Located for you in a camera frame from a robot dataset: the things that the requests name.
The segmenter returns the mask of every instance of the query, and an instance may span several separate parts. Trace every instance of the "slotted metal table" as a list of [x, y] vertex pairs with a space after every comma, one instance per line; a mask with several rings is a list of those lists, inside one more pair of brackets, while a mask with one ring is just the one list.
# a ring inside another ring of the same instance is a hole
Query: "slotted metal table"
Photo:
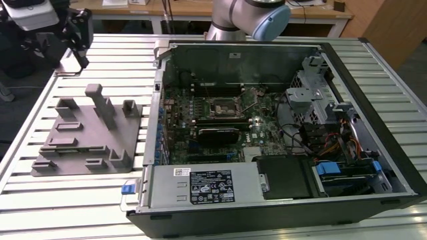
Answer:
[[[0, 163], [0, 239], [144, 240], [144, 233], [122, 212], [122, 185], [139, 178], [155, 79], [156, 40], [202, 40], [200, 35], [95, 35], [88, 50], [91, 64], [79, 77], [52, 77]], [[369, 43], [355, 38], [283, 37], [286, 42], [330, 42], [367, 98], [401, 143], [425, 180], [427, 179], [427, 108]], [[134, 170], [124, 174], [32, 177], [38, 158], [58, 113], [60, 97], [86, 98], [87, 84], [103, 85], [112, 104], [134, 99], [143, 104]], [[338, 86], [343, 98], [346, 92]], [[138, 196], [126, 199], [136, 206]], [[369, 240], [427, 239], [427, 202], [339, 226], [230, 233], [188, 239]]]

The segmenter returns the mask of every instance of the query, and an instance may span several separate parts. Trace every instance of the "wooden desk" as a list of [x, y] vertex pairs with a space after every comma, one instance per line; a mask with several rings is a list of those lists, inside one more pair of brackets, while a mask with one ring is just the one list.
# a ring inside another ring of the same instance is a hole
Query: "wooden desk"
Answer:
[[[130, 4], [128, 8], [104, 9], [103, 0], [79, 0], [72, 8], [87, 8], [94, 12], [94, 19], [102, 20], [150, 20], [154, 34], [163, 34], [163, 4], [162, 0], [151, 0], [147, 5]], [[211, 21], [212, 2], [203, 0], [171, 0], [174, 20], [176, 21]], [[339, 12], [325, 9], [325, 6], [311, 6], [291, 10], [291, 24], [333, 25], [329, 37], [338, 38], [343, 32], [347, 21], [354, 17], [350, 11]]]

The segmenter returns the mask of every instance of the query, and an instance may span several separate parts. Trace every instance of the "table leg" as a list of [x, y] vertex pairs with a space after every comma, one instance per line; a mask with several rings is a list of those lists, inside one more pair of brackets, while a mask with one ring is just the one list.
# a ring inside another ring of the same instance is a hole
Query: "table leg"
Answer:
[[327, 35], [329, 38], [341, 37], [347, 22], [349, 22], [349, 19], [337, 19], [337, 23], [334, 24], [331, 31], [329, 32], [329, 35]]
[[163, 34], [162, 31], [162, 16], [151, 16], [152, 33], [156, 35]]

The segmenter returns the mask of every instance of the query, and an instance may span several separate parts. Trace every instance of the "power supply label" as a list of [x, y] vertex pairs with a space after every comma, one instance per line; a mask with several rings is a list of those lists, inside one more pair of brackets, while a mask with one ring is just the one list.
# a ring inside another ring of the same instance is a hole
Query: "power supply label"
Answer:
[[234, 202], [232, 171], [192, 171], [190, 173], [190, 193], [190, 202], [194, 205]]

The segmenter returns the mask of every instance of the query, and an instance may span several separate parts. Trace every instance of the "blue latch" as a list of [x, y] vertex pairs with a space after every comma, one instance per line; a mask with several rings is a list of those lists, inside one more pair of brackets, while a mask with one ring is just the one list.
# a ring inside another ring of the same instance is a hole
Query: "blue latch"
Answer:
[[136, 184], [122, 186], [122, 195], [135, 194]]
[[315, 166], [315, 169], [319, 175], [342, 173], [337, 162], [322, 162], [318, 166]]
[[374, 165], [374, 168], [375, 168], [377, 172], [379, 173], [379, 172], [383, 170], [379, 161], [374, 161], [374, 162], [373, 162], [373, 165]]

